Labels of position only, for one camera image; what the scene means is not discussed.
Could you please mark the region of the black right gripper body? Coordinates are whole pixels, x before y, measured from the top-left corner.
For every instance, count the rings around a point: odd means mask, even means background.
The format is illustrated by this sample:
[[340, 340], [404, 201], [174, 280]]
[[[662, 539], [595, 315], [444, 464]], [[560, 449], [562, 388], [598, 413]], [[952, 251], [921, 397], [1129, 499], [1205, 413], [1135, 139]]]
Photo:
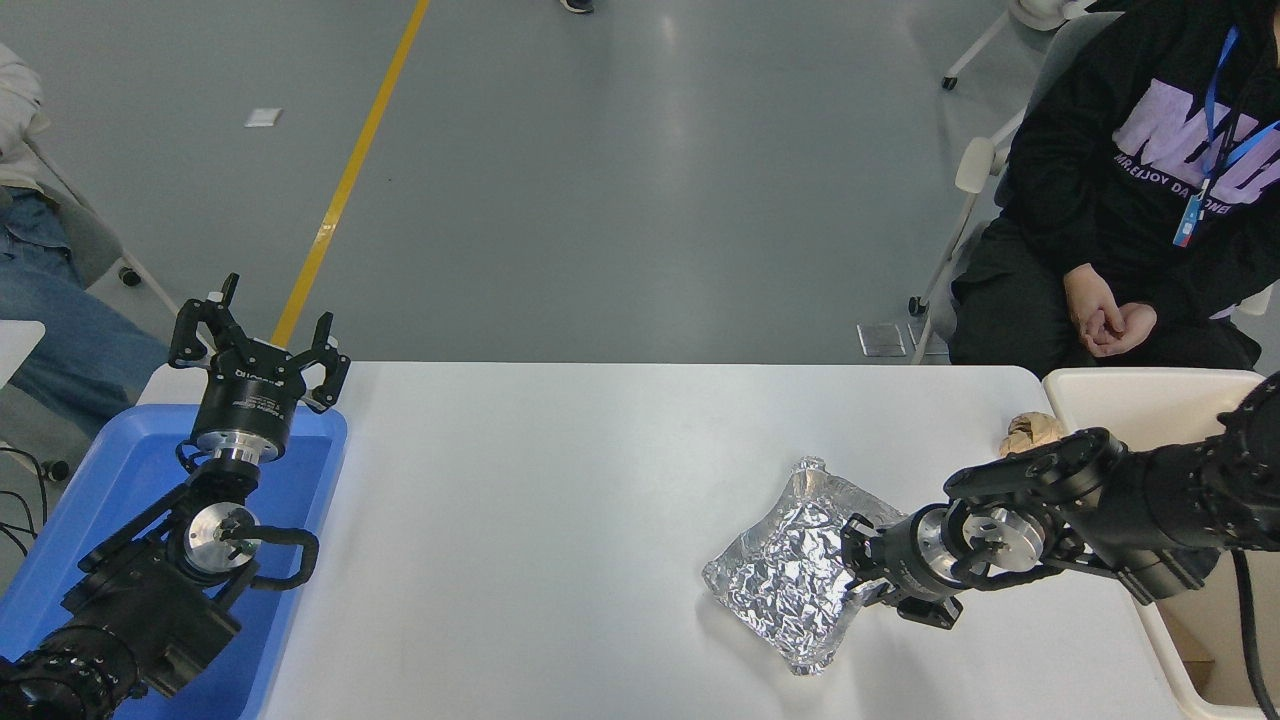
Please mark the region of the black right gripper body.
[[884, 580], [901, 596], [933, 600], [931, 571], [922, 561], [916, 537], [920, 512], [892, 527], [868, 529], [856, 542], [856, 579]]

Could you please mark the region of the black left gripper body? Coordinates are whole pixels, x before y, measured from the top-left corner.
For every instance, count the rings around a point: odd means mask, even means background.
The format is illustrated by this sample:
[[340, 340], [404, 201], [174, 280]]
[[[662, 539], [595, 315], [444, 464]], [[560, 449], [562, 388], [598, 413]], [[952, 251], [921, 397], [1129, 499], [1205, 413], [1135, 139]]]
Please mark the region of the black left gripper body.
[[307, 389], [306, 365], [270, 345], [218, 350], [195, 419], [192, 441], [211, 447], [219, 436], [256, 436], [285, 447], [296, 407]]

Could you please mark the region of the person's right hand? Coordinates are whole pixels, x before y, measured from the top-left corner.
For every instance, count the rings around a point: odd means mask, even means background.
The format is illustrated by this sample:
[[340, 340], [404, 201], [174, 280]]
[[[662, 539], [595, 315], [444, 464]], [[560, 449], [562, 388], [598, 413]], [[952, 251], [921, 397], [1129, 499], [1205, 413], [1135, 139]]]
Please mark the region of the person's right hand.
[[1111, 345], [1120, 340], [1125, 324], [1114, 292], [1089, 264], [1073, 268], [1062, 277], [1068, 315], [1084, 345]]

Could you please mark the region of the person's left hand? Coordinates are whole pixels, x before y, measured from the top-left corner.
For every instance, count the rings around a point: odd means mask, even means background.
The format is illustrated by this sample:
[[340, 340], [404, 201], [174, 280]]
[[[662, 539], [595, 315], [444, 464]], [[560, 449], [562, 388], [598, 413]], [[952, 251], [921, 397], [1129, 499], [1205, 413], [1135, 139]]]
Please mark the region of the person's left hand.
[[1082, 342], [1093, 357], [1116, 357], [1146, 342], [1156, 323], [1157, 313], [1148, 304], [1101, 307], [1085, 322]]

